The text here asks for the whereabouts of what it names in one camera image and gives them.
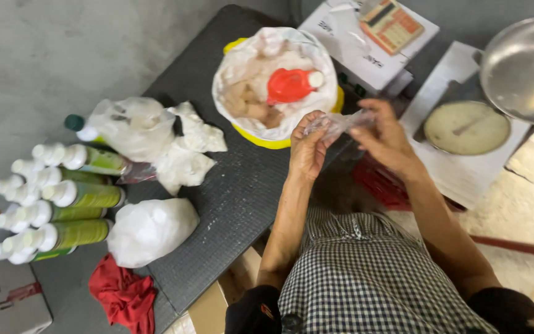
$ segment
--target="metal bowl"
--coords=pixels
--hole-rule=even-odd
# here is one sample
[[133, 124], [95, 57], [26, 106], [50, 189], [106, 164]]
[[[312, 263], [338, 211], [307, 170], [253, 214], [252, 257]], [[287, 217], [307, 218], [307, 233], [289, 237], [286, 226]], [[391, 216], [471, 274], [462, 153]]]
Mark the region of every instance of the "metal bowl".
[[534, 124], [534, 19], [515, 23], [491, 40], [479, 76], [496, 108]]

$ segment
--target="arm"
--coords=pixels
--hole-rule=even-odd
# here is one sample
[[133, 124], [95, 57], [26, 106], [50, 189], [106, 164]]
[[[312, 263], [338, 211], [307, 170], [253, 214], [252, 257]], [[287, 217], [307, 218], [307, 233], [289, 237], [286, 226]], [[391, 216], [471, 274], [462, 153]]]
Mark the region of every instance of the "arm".
[[363, 100], [375, 118], [375, 130], [354, 128], [352, 137], [405, 183], [419, 231], [432, 259], [467, 300], [484, 288], [501, 286], [492, 267], [446, 206], [426, 168], [413, 152], [387, 102]]
[[306, 125], [323, 114], [321, 111], [307, 114], [292, 133], [290, 170], [263, 252], [257, 285], [271, 285], [281, 290], [298, 257], [310, 192], [323, 167], [326, 150], [336, 140], [326, 143], [320, 140], [326, 127], [304, 136]]

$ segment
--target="person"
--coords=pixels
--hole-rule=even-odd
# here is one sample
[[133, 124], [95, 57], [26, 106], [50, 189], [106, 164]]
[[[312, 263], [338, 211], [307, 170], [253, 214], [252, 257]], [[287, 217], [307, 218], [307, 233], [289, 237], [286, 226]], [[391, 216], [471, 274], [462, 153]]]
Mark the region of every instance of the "person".
[[291, 136], [290, 170], [257, 286], [226, 313], [238, 333], [534, 333], [534, 303], [503, 288], [460, 227], [385, 101], [367, 99], [374, 129], [353, 128], [359, 149], [400, 177], [421, 237], [380, 213], [335, 214], [309, 204], [326, 127]]

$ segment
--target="green cap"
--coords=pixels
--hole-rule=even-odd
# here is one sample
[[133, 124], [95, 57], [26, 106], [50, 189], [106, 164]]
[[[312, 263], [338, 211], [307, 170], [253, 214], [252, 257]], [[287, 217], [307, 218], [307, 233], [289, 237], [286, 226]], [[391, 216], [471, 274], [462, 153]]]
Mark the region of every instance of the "green cap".
[[78, 132], [84, 128], [85, 119], [82, 116], [72, 113], [65, 117], [65, 122], [63, 124], [65, 125], [65, 128]]

